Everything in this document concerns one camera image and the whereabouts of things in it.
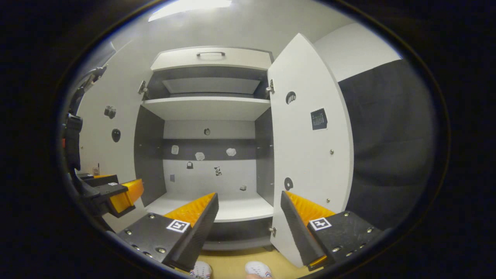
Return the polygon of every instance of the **open cabinet door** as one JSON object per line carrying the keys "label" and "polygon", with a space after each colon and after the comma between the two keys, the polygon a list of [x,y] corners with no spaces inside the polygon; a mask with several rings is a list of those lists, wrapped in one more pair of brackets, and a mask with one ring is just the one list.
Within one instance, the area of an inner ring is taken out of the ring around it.
{"label": "open cabinet door", "polygon": [[303,266],[281,192],[290,191],[334,213],[343,211],[353,177],[353,138],[348,110],[336,79],[302,34],[267,72],[274,131],[274,218],[272,244]]}

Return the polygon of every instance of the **drawer handle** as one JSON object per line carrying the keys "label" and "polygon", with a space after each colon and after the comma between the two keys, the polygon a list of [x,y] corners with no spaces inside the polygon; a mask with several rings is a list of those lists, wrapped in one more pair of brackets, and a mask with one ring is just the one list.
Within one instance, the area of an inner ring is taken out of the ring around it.
{"label": "drawer handle", "polygon": [[205,52],[199,52],[196,54],[196,56],[200,56],[201,54],[203,53],[220,53],[222,56],[226,56],[226,53],[225,52],[221,52],[221,51],[205,51]]}

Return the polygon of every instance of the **shoe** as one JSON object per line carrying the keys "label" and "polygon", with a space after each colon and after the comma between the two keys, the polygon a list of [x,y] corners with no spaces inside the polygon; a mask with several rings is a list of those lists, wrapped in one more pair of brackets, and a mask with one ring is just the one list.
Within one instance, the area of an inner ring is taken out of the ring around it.
{"label": "shoe", "polygon": [[248,262],[245,265],[247,274],[256,274],[260,277],[272,277],[270,268],[262,262]]}
{"label": "shoe", "polygon": [[194,269],[189,272],[190,276],[199,279],[210,279],[210,274],[212,274],[212,268],[208,263],[202,261],[196,261]]}

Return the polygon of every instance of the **white shelf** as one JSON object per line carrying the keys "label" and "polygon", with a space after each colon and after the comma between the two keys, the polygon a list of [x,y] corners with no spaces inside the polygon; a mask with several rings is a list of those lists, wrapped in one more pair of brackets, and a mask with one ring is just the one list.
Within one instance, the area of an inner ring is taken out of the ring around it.
{"label": "white shelf", "polygon": [[175,97],[143,101],[142,106],[163,120],[255,121],[270,100],[240,97]]}
{"label": "white shelf", "polygon": [[[192,194],[169,194],[156,199],[145,207],[146,211],[164,215],[176,208],[196,200]],[[257,193],[218,194],[219,211],[216,223],[238,222],[272,217],[274,208]]]}

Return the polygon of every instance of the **wooden floor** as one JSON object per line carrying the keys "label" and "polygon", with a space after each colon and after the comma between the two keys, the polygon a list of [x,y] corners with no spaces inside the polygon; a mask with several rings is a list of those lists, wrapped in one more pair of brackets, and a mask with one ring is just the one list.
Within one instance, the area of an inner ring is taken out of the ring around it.
{"label": "wooden floor", "polygon": [[202,251],[198,260],[212,267],[211,279],[244,279],[246,277],[245,264],[249,261],[260,261],[268,265],[274,279],[293,279],[310,274],[308,268],[296,268],[275,249],[271,252],[264,248],[240,251]]}

